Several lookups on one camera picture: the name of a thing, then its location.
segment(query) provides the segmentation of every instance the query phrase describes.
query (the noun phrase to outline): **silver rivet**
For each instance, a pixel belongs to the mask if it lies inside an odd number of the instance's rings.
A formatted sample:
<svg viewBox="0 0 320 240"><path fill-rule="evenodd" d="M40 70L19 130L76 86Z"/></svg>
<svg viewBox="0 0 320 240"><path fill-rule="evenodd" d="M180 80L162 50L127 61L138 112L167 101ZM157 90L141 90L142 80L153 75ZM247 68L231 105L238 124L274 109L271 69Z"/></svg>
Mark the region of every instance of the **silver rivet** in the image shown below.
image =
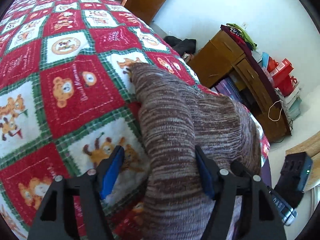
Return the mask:
<svg viewBox="0 0 320 240"><path fill-rule="evenodd" d="M58 176L56 176L56 177L54 178L54 180L55 180L56 182L62 181L62 179L63 179L63 177L62 177L61 175L58 175Z"/></svg>
<svg viewBox="0 0 320 240"><path fill-rule="evenodd" d="M259 181L261 181L261 177L259 175L254 175L253 180L256 182L259 182Z"/></svg>
<svg viewBox="0 0 320 240"><path fill-rule="evenodd" d="M88 173L89 176L92 176L92 175L96 174L97 171L95 169L90 169L90 170L87 171L87 173Z"/></svg>
<svg viewBox="0 0 320 240"><path fill-rule="evenodd" d="M226 170L226 169L221 169L220 171L220 174L223 175L223 176L227 176L229 174L229 171Z"/></svg>

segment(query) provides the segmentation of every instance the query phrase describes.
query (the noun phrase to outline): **wooden cabinet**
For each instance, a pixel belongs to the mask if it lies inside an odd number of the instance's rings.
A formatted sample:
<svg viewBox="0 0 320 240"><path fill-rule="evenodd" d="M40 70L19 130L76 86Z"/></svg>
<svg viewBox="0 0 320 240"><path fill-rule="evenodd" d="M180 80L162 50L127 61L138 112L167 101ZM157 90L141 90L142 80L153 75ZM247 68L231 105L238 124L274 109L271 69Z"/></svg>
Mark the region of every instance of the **wooden cabinet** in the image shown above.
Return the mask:
<svg viewBox="0 0 320 240"><path fill-rule="evenodd" d="M248 56L239 45L224 31L220 30L189 62L189 66L196 72L201 84L211 88L221 79L225 78L232 70L236 70L241 79L250 90L258 109L252 110L252 114L261 124L265 135L270 142L281 139L290 134L287 119L280 109L273 106L275 95L270 95L265 77L257 73L248 60Z"/></svg>

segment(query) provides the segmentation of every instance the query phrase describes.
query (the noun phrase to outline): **blue gripper pad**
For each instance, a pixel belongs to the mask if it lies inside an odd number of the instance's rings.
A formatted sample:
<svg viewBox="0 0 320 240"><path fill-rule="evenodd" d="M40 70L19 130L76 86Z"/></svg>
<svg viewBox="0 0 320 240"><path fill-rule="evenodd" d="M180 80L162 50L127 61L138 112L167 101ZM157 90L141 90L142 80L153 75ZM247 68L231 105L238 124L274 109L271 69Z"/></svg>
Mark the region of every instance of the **blue gripper pad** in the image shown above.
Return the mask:
<svg viewBox="0 0 320 240"><path fill-rule="evenodd" d="M197 160L197 166L200 174L202 190L207 196L213 199L215 196L215 192L213 188L212 176L208 171L207 167L205 166L201 155L198 152L196 152L196 160Z"/></svg>
<svg viewBox="0 0 320 240"><path fill-rule="evenodd" d="M113 186L124 162L124 149L121 146L117 146L110 157L106 160L109 161L109 168L102 179L102 190L100 191L101 200L105 199L112 192Z"/></svg>

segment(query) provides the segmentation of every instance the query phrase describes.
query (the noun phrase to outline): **knitted sweater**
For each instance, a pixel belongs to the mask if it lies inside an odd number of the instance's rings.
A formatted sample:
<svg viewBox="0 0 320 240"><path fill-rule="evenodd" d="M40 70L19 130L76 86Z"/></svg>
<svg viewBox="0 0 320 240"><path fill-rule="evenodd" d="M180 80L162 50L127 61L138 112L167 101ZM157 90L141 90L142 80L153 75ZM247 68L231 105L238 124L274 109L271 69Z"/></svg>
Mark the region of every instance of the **knitted sweater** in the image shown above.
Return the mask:
<svg viewBox="0 0 320 240"><path fill-rule="evenodd" d="M241 104L205 94L148 64L132 66L132 82L142 106L139 121L151 173L144 199L145 240L200 239L215 201L201 187L195 145L230 171L234 160L260 173L256 126ZM228 238L241 209L236 198Z"/></svg>

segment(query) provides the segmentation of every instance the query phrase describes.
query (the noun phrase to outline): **bed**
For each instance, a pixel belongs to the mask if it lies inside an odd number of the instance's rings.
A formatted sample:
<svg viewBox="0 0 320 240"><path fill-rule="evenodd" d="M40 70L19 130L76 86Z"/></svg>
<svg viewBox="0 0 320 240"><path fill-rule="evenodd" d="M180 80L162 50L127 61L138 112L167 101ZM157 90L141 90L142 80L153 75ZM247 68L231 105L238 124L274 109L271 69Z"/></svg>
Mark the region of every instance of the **bed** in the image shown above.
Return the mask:
<svg viewBox="0 0 320 240"><path fill-rule="evenodd" d="M4 16L0 214L18 239L27 238L57 175L85 173L116 145L124 147L126 159L103 210L118 239L141 239L149 162L137 121L133 62L157 65L214 93L148 25L114 0L16 0ZM263 165L269 143L256 125ZM75 208L85 238L77 198Z"/></svg>

